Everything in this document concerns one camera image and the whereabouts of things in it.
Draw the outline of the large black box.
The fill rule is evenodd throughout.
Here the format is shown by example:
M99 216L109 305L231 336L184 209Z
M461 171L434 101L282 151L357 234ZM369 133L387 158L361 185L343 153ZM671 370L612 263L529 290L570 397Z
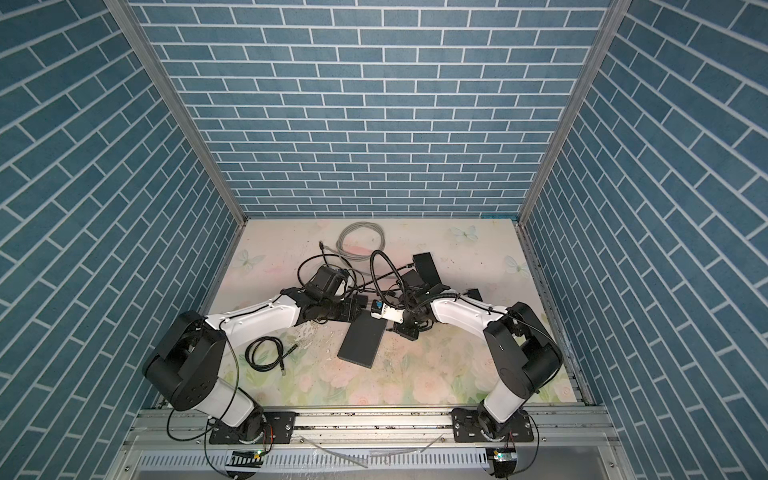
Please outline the large black box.
M338 358L371 369L387 324L387 320L374 318L368 311L363 311L350 324Z

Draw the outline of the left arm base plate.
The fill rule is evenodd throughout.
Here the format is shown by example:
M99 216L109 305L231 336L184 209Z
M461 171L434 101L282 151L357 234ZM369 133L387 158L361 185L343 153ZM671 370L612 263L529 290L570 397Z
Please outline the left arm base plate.
M210 432L213 445L289 444L297 414L293 411L266 411L251 414L240 426L216 421Z

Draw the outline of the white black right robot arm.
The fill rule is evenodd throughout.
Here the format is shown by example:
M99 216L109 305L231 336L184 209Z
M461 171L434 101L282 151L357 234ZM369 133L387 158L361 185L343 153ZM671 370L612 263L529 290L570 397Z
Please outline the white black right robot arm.
M557 375L564 356L531 307L517 302L496 306L446 289L439 293L403 293L392 307L405 324L418 327L431 319L485 340L499 381L478 406L485 429L501 434L531 397Z

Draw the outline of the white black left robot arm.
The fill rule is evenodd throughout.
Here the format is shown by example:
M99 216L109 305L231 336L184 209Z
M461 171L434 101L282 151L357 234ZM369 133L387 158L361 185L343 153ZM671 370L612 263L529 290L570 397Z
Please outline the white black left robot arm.
M232 360L238 366L238 348L253 351L257 340L279 330L315 320L350 320L359 309L352 293L356 285L349 270L322 265L306 284L255 305L207 316L184 312L149 355L142 373L173 409L203 412L252 440L260 432L263 409L241 390L239 373L230 381L221 377L221 364Z

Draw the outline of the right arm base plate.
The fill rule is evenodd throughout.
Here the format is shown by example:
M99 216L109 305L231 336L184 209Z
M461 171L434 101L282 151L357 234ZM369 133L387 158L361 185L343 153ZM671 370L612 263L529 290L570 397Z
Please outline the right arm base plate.
M518 410L505 422L495 420L482 409L453 408L450 411L456 443L532 442L532 421L525 410Z

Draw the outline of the black power adapter with cord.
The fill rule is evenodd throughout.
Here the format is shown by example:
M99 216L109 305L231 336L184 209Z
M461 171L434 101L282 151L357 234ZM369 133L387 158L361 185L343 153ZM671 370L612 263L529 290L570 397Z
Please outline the black power adapter with cord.
M468 298L471 298L472 300L476 300L476 301L479 301L479 302L483 301L482 295L480 294L480 291L477 288L468 289L466 291L465 295Z

